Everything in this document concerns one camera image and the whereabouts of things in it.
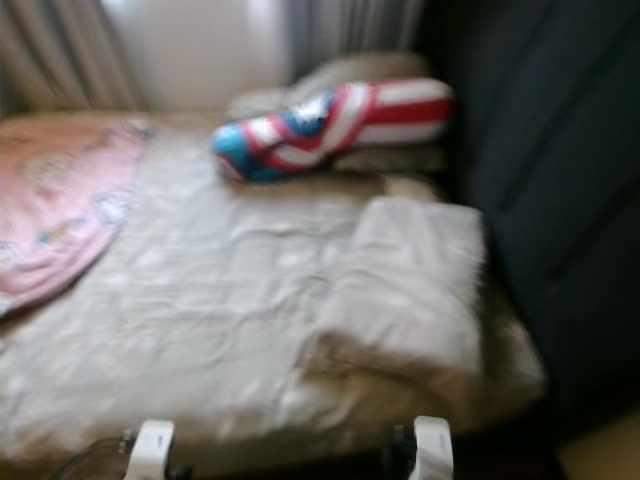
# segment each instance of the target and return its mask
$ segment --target pink bedspread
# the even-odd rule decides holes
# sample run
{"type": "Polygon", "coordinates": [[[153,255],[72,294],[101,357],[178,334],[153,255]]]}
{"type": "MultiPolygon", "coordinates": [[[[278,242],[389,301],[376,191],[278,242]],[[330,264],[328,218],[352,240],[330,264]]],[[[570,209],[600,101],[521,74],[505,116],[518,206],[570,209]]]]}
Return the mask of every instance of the pink bedspread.
{"type": "Polygon", "coordinates": [[[113,121],[0,125],[0,318],[60,292],[107,248],[144,136],[113,121]]]}

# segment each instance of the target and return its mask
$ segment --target white sheet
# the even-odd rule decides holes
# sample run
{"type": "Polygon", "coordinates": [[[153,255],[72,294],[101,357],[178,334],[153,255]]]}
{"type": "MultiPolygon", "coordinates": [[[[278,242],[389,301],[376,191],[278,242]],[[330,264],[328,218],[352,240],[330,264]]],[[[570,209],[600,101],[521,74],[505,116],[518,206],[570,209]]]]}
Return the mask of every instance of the white sheet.
{"type": "Polygon", "coordinates": [[[230,189],[207,154],[216,123],[165,121],[112,248],[72,290],[2,327],[6,478],[44,480],[147,418],[176,422],[175,460],[202,476],[375,448],[386,427],[442,413],[401,379],[294,368],[381,182],[230,189]]]}

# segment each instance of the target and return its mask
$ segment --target red stripe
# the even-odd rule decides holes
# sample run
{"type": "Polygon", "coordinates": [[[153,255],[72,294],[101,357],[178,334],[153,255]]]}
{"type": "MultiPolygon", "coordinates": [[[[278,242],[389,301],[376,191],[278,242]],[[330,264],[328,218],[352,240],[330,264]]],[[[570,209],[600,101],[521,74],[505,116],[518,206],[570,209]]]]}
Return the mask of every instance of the red stripe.
{"type": "Polygon", "coordinates": [[[307,152],[315,152],[322,144],[322,137],[324,136],[324,130],[320,134],[312,138],[297,137],[289,145],[299,148],[300,150],[306,150],[307,152]]]}
{"type": "Polygon", "coordinates": [[[439,98],[397,106],[374,107],[365,120],[373,124],[412,124],[446,122],[451,116],[453,102],[449,98],[439,98]]]}
{"type": "Polygon", "coordinates": [[[280,134],[282,140],[290,140],[292,138],[293,132],[289,130],[289,126],[282,120],[282,117],[278,113],[274,113],[273,115],[269,115],[267,120],[271,122],[273,128],[280,134]]]}
{"type": "Polygon", "coordinates": [[[333,122],[340,116],[340,112],[344,109],[344,105],[347,101],[347,95],[349,95],[349,89],[345,86],[336,88],[336,94],[333,97],[333,103],[329,109],[329,115],[327,116],[327,127],[332,125],[333,122]]]}
{"type": "Polygon", "coordinates": [[[268,165],[271,168],[275,168],[276,170],[282,170],[287,173],[297,173],[304,172],[307,170],[311,170],[314,167],[305,167],[302,165],[294,165],[292,163],[287,162],[286,160],[280,158],[278,156],[278,149],[274,149],[268,155],[264,157],[265,165],[268,165]]]}
{"type": "Polygon", "coordinates": [[[257,152],[260,151],[260,145],[258,144],[258,140],[256,136],[251,131],[251,128],[249,128],[249,123],[242,122],[240,124],[240,129],[242,130],[242,134],[244,135],[245,141],[249,145],[249,151],[255,155],[257,152]]]}
{"type": "Polygon", "coordinates": [[[346,150],[347,148],[351,147],[351,145],[353,145],[353,142],[355,142],[358,135],[360,135],[360,132],[362,132],[363,125],[365,123],[369,123],[368,117],[369,115],[371,115],[371,113],[373,112],[373,109],[376,106],[379,92],[380,92],[380,89],[375,86],[369,89],[367,103],[362,109],[361,114],[359,115],[358,119],[354,122],[349,134],[340,143],[340,145],[338,145],[336,152],[331,152],[332,154],[346,150]]]}

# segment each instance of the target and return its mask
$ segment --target curtain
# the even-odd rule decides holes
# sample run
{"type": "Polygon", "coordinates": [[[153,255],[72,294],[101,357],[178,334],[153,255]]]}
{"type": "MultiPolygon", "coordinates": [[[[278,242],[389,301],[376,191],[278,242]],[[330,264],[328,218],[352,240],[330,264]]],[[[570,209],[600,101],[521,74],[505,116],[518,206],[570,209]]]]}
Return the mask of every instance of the curtain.
{"type": "Polygon", "coordinates": [[[287,0],[293,74],[333,58],[408,49],[426,0],[287,0]]]}
{"type": "Polygon", "coordinates": [[[100,0],[4,0],[0,62],[35,110],[145,109],[100,0]]]}

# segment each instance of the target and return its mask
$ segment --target dark sofa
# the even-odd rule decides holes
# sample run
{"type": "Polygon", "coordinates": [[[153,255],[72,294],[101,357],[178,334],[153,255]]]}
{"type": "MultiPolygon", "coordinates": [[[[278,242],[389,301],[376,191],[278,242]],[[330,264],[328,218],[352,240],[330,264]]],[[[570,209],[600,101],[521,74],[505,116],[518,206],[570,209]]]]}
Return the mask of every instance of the dark sofa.
{"type": "Polygon", "coordinates": [[[417,48],[457,92],[455,194],[576,432],[640,405],[640,1],[432,0],[417,48]]]}

